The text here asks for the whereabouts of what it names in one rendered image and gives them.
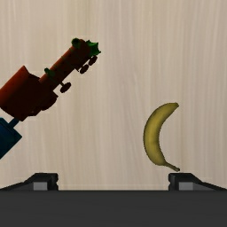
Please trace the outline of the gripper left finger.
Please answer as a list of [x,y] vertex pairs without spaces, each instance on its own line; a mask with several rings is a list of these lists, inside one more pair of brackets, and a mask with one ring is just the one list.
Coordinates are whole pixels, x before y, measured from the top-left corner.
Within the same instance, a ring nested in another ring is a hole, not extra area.
[[35,173],[24,182],[1,188],[1,191],[57,191],[59,175],[57,173]]

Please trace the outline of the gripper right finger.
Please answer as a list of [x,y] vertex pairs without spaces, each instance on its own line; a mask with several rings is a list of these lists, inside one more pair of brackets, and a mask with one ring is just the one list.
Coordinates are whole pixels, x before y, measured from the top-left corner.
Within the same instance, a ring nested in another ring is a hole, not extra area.
[[202,182],[192,173],[170,173],[168,175],[170,191],[225,191],[225,188]]

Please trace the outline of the yellow banana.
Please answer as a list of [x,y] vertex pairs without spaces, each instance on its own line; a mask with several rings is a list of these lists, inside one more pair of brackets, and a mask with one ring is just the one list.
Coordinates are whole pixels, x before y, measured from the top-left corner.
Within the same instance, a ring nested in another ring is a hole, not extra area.
[[166,119],[179,107],[178,103],[167,103],[156,108],[148,118],[143,134],[143,143],[149,160],[157,165],[173,169],[178,172],[180,168],[166,161],[160,148],[160,130]]

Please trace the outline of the red toy train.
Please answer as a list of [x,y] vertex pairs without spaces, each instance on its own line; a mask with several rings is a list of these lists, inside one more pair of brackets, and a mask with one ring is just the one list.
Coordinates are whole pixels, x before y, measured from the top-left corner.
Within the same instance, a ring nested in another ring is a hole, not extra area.
[[63,83],[74,70],[84,74],[98,59],[98,43],[74,38],[72,46],[50,68],[44,69],[42,77],[28,72],[22,66],[15,75],[0,88],[0,109],[12,117],[10,122],[0,117],[0,159],[22,138],[14,128],[27,117],[36,116],[49,109],[57,100],[54,90],[60,85],[65,93],[71,83]]

